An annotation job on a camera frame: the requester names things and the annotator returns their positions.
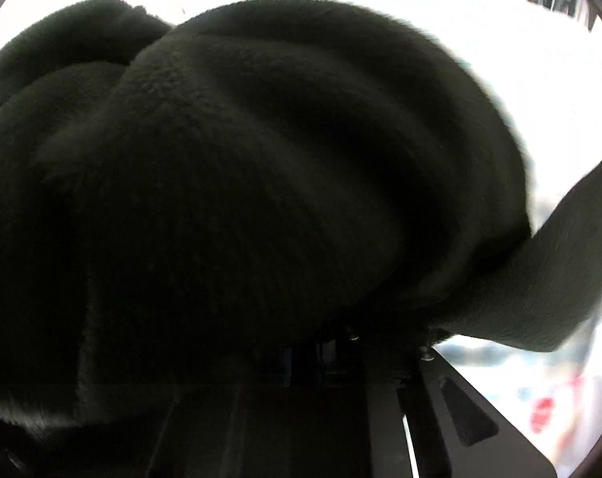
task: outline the red object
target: red object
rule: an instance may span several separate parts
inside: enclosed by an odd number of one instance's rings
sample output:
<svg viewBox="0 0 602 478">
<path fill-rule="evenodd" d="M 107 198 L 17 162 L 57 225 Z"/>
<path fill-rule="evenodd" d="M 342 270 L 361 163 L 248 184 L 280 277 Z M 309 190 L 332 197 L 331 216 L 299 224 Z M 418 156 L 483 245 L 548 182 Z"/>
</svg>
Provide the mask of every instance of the red object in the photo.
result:
<svg viewBox="0 0 602 478">
<path fill-rule="evenodd" d="M 582 407 L 582 386 L 584 385 L 584 377 L 581 374 L 577 374 L 571 381 L 569 381 L 569 386 L 573 388 L 573 399 L 574 399 L 574 408 L 576 411 L 576 415 L 579 413 L 580 408 Z M 560 451 L 566 451 L 566 448 L 569 444 L 573 443 L 573 436 L 575 433 L 574 426 L 571 427 L 569 432 L 564 436 L 560 443 Z"/>
<path fill-rule="evenodd" d="M 538 400 L 531 413 L 531 431 L 535 434 L 542 433 L 551 420 L 555 401 L 551 397 Z"/>
</svg>

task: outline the screw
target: screw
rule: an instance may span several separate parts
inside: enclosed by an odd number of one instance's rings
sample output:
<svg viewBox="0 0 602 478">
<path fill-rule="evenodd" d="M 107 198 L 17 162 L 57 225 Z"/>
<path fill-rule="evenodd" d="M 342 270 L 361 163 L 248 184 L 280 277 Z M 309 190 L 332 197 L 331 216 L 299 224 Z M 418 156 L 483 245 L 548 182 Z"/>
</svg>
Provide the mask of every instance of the screw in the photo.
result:
<svg viewBox="0 0 602 478">
<path fill-rule="evenodd" d="M 429 347 L 421 347 L 420 349 L 421 359 L 423 361 L 431 361 L 434 360 L 434 354 L 431 353 Z"/>
<path fill-rule="evenodd" d="M 16 455 L 10 453 L 9 451 L 5 451 L 5 453 L 7 455 L 7 459 L 15 466 L 16 469 L 20 471 L 21 474 L 29 476 L 25 464 L 21 462 Z"/>
<path fill-rule="evenodd" d="M 356 334 L 350 327 L 348 327 L 346 331 L 348 333 L 348 340 L 356 341 L 359 338 L 358 334 Z"/>
</svg>

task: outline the bolt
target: bolt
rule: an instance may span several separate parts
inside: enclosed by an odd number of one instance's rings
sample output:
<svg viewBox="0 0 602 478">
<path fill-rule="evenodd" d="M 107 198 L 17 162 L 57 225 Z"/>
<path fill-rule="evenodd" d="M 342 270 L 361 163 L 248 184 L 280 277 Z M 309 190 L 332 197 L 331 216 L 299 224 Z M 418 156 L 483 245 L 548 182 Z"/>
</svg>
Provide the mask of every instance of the bolt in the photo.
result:
<svg viewBox="0 0 602 478">
<path fill-rule="evenodd" d="M 348 340 L 356 341 L 359 338 L 358 334 L 356 334 L 350 327 L 348 327 L 346 331 L 348 332 Z"/>
<path fill-rule="evenodd" d="M 434 360 L 434 354 L 431 353 L 429 347 L 421 347 L 420 349 L 421 359 L 423 361 L 431 361 Z"/>
</svg>

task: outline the fleece blanket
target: fleece blanket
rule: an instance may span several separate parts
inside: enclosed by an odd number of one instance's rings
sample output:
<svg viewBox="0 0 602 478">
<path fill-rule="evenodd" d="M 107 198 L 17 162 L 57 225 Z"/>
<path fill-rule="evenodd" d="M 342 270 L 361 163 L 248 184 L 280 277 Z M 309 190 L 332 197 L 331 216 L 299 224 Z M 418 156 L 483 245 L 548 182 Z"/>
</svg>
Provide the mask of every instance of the fleece blanket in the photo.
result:
<svg viewBox="0 0 602 478">
<path fill-rule="evenodd" d="M 370 10 L 60 10 L 0 51 L 0 419 L 126 417 L 344 328 L 553 350 L 602 296 L 602 160 L 533 236 L 527 173 Z"/>
</svg>

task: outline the folded cloth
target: folded cloth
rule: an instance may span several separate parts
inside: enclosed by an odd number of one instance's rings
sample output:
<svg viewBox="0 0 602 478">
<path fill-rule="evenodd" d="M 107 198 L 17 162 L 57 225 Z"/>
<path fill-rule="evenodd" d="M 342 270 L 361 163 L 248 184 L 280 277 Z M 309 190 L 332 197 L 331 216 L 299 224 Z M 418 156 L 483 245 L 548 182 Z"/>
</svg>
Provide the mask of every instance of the folded cloth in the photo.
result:
<svg viewBox="0 0 602 478">
<path fill-rule="evenodd" d="M 1 419 L 132 415 L 339 325 L 551 350 L 601 294 L 602 162 L 532 238 L 490 99 L 386 16 L 91 0 L 0 51 Z"/>
</svg>

